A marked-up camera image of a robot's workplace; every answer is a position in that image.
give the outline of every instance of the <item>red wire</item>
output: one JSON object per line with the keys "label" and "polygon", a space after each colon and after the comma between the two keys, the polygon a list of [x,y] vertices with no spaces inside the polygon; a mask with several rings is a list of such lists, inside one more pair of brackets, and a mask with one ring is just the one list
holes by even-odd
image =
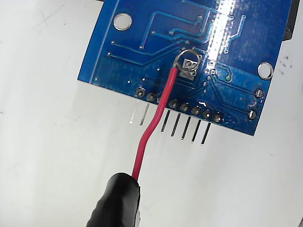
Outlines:
{"label": "red wire", "polygon": [[138,181],[139,178],[139,172],[141,169],[142,161],[143,161],[143,155],[145,152],[145,147],[147,144],[148,139],[150,138],[152,132],[155,130],[157,125],[159,124],[159,121],[161,120],[161,117],[163,115],[164,109],[166,107],[167,101],[169,99],[169,95],[171,93],[171,90],[174,86],[176,76],[177,76],[177,68],[172,68],[169,73],[169,78],[166,82],[163,94],[161,96],[160,103],[158,105],[157,111],[155,116],[153,117],[153,120],[151,121],[150,125],[147,127],[145,133],[143,134],[138,151],[137,151],[137,156],[136,156],[136,161],[134,163],[134,169],[133,169],[133,178]]}

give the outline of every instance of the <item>metal pin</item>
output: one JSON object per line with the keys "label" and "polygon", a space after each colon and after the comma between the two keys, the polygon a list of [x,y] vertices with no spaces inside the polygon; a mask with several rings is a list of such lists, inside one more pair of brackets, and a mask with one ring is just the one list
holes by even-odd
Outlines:
{"label": "metal pin", "polygon": [[203,146],[203,145],[204,145],[204,143],[205,143],[205,140],[206,140],[206,137],[207,137],[207,134],[208,134],[208,131],[209,131],[210,125],[211,125],[211,124],[210,124],[210,123],[208,123],[207,128],[206,128],[205,133],[204,133],[204,137],[203,137],[203,140],[202,140],[201,146]]}
{"label": "metal pin", "polygon": [[189,126],[189,122],[190,122],[190,119],[191,119],[191,117],[188,117],[188,120],[187,120],[187,122],[186,122],[186,125],[185,125],[185,129],[184,129],[183,135],[182,135],[182,137],[181,137],[182,140],[184,140],[184,138],[185,138],[185,134],[186,134],[186,132],[187,132],[187,129],[188,129],[188,126]]}
{"label": "metal pin", "polygon": [[197,133],[198,133],[198,130],[199,130],[199,127],[200,127],[200,124],[201,124],[201,120],[198,121],[198,124],[197,124],[197,127],[196,127],[196,130],[195,130],[195,133],[194,133],[194,136],[193,136],[193,139],[191,140],[191,142],[195,142],[195,139],[196,139],[196,136],[197,136]]}
{"label": "metal pin", "polygon": [[175,135],[175,132],[176,132],[176,129],[177,129],[177,125],[178,125],[179,120],[180,120],[180,116],[181,116],[181,114],[179,113],[178,116],[177,116],[175,125],[174,125],[174,129],[172,130],[171,136],[174,136],[174,135]]}
{"label": "metal pin", "polygon": [[150,104],[148,103],[146,108],[145,108],[145,111],[144,111],[144,114],[143,114],[143,117],[142,117],[142,120],[141,120],[141,123],[140,123],[140,126],[143,125],[143,122],[145,120],[145,117],[146,117],[146,114],[147,114],[147,111],[148,111],[148,108],[150,107]]}
{"label": "metal pin", "polygon": [[164,129],[165,129],[167,120],[169,119],[169,114],[170,114],[170,110],[167,111],[167,114],[166,114],[166,117],[165,117],[165,119],[164,119],[164,123],[163,123],[162,129],[161,129],[161,133],[164,132]]}
{"label": "metal pin", "polygon": [[136,104],[134,105],[134,111],[133,111],[133,114],[132,114],[132,117],[131,117],[131,120],[130,120],[130,124],[132,124],[134,122],[134,115],[136,114],[136,111],[137,111],[137,108],[138,108],[138,105],[139,105],[139,100],[137,100]]}

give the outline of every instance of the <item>mounting hole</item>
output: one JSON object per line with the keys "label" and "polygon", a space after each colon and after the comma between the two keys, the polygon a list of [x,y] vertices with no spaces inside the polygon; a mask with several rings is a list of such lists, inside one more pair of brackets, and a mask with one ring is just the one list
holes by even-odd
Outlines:
{"label": "mounting hole", "polygon": [[256,113],[256,111],[251,110],[251,111],[248,113],[248,118],[249,118],[251,121],[255,120],[255,119],[257,118],[257,113]]}
{"label": "mounting hole", "polygon": [[125,31],[132,25],[132,17],[127,13],[119,13],[115,16],[114,27],[119,31]]}
{"label": "mounting hole", "polygon": [[258,67],[258,74],[262,79],[271,79],[274,74],[274,69],[271,64],[263,62]]}

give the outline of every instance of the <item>printed circuit board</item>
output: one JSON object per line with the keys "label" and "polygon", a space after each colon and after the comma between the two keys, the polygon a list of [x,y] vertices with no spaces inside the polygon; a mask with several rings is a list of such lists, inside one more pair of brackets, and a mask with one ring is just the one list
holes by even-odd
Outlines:
{"label": "printed circuit board", "polygon": [[78,79],[254,135],[291,0],[106,0]]}

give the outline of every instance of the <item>white surface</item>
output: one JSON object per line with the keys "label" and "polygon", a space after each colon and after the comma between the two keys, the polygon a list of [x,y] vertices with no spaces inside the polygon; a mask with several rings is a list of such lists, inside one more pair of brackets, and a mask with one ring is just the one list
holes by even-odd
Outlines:
{"label": "white surface", "polygon": [[[0,226],[83,227],[111,175],[131,173],[145,104],[77,81],[102,3],[0,1]],[[297,227],[303,216],[303,16],[255,137],[177,114],[152,135],[139,183],[141,227]]]}

